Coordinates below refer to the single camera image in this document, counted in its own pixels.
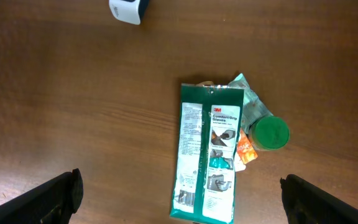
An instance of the green bottle cap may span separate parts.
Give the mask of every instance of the green bottle cap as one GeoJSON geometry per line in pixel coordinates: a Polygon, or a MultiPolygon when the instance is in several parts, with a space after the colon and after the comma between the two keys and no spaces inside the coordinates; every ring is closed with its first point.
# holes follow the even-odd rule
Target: green bottle cap
{"type": "Polygon", "coordinates": [[[265,149],[280,149],[290,139],[290,130],[285,121],[279,117],[267,116],[254,125],[252,138],[265,149]]]}

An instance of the bottle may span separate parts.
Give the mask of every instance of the bottle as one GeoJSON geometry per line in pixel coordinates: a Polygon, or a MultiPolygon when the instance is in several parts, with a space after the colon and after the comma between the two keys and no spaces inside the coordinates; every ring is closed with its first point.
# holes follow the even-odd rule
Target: bottle
{"type": "Polygon", "coordinates": [[[276,116],[260,118],[249,129],[249,141],[255,150],[274,151],[284,147],[289,139],[286,122],[276,116]]]}

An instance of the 3m comfort grip gloves package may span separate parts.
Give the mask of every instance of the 3m comfort grip gloves package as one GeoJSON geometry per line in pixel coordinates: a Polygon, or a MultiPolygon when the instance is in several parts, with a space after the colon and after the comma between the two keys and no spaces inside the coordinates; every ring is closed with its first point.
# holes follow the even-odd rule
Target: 3m comfort grip gloves package
{"type": "Polygon", "coordinates": [[[200,223],[233,223],[244,90],[181,86],[178,164],[171,217],[200,223]]]}

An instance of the orange wrapper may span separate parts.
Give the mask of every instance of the orange wrapper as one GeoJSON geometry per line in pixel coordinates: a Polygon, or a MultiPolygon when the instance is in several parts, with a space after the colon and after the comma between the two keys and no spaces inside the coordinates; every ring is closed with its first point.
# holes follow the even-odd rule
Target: orange wrapper
{"type": "Polygon", "coordinates": [[[258,155],[249,142],[247,135],[242,129],[240,129],[240,138],[239,142],[237,143],[237,153],[244,164],[258,158],[258,155]]]}

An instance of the white object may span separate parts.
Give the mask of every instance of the white object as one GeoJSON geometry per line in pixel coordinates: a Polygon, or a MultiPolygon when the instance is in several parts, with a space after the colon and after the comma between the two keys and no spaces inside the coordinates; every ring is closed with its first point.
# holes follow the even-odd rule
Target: white object
{"type": "Polygon", "coordinates": [[[119,21],[139,25],[149,0],[109,0],[110,10],[119,21]]]}

